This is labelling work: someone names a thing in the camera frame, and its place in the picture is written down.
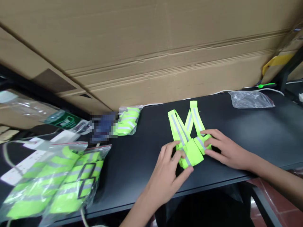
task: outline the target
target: black metal frame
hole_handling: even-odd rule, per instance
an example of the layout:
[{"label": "black metal frame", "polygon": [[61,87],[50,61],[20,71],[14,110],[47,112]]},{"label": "black metal frame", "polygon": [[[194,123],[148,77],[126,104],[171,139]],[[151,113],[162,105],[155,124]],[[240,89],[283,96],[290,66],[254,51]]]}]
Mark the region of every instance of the black metal frame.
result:
[{"label": "black metal frame", "polygon": [[14,89],[32,99],[51,104],[85,120],[90,118],[87,112],[0,64],[0,91],[7,89]]},{"label": "black metal frame", "polygon": [[260,214],[262,215],[265,221],[266,226],[282,227],[278,217],[275,215],[274,211],[270,207],[261,189],[245,181],[238,183],[238,187],[245,209],[249,214],[251,209],[251,197],[252,197],[260,211]]},{"label": "black metal frame", "polygon": [[303,46],[289,60],[289,62],[273,78],[272,83],[277,84],[277,90],[284,92],[288,75],[303,61]]}]

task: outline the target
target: power strip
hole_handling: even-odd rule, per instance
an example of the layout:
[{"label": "power strip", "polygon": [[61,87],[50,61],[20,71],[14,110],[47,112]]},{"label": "power strip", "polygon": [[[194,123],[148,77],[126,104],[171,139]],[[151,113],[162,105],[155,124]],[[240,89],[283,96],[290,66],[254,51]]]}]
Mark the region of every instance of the power strip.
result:
[{"label": "power strip", "polygon": [[[69,143],[76,141],[79,137],[79,134],[64,130],[63,132],[52,138],[50,141],[53,143]],[[42,157],[43,159],[45,159],[51,154],[52,153],[43,150],[36,150],[34,153],[32,153],[30,156],[28,156],[16,166],[24,174]],[[6,172],[4,175],[2,175],[0,179],[12,186],[15,186],[21,180],[21,178],[22,176],[18,173],[18,171],[13,168]]]}]

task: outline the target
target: clear plastic bag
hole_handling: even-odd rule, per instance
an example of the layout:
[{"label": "clear plastic bag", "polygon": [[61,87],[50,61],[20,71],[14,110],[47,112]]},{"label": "clear plastic bag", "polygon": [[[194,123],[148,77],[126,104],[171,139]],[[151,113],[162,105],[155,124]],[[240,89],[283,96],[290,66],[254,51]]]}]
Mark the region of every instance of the clear plastic bag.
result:
[{"label": "clear plastic bag", "polygon": [[86,148],[87,142],[51,144],[4,201],[0,222],[40,216]]},{"label": "clear plastic bag", "polygon": [[86,149],[46,208],[39,227],[66,218],[93,202],[104,159],[111,145]]},{"label": "clear plastic bag", "polygon": [[233,107],[238,109],[275,107],[274,102],[259,91],[229,92]]},{"label": "clear plastic bag", "polygon": [[119,119],[115,126],[115,132],[118,136],[133,135],[137,130],[137,122],[143,105],[120,107]]}]

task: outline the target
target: packaged safety vest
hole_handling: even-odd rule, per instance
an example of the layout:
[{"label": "packaged safety vest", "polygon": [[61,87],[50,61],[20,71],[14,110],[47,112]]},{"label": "packaged safety vest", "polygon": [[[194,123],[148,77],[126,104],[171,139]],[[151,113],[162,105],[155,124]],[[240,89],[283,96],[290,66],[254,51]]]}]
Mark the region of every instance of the packaged safety vest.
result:
[{"label": "packaged safety vest", "polygon": [[[200,131],[205,130],[205,128],[198,112],[197,101],[190,101],[190,110],[185,125],[175,110],[168,112],[168,118],[174,140],[180,140],[176,149],[183,150],[186,154],[185,159],[180,159],[180,166],[186,169],[188,166],[195,166],[203,161],[205,149],[211,149],[211,144],[208,147],[204,147],[204,142],[210,138],[211,135],[200,134]],[[198,135],[196,138],[190,137],[193,125],[195,125]]]},{"label": "packaged safety vest", "polygon": [[136,126],[142,108],[143,106],[119,108],[120,117],[115,127],[118,136],[133,135],[136,132]]},{"label": "packaged safety vest", "polygon": [[45,210],[39,226],[48,226],[92,201],[111,145],[89,148],[77,160]]},{"label": "packaged safety vest", "polygon": [[87,147],[86,142],[52,145],[53,154],[36,162],[4,201],[2,220],[40,216]]}]

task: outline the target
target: floor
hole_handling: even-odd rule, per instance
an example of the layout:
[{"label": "floor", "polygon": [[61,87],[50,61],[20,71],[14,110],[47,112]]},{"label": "floor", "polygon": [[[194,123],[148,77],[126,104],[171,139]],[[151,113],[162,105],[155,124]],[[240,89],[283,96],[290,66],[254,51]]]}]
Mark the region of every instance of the floor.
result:
[{"label": "floor", "polygon": [[[291,170],[290,172],[303,178],[303,168]],[[255,178],[248,182],[256,185],[262,190],[265,198],[268,200],[271,208],[277,215],[283,227],[303,226],[303,212],[272,188],[266,181],[260,178]],[[266,224],[253,199],[251,204],[251,219],[254,222],[255,227],[266,227]]]}]

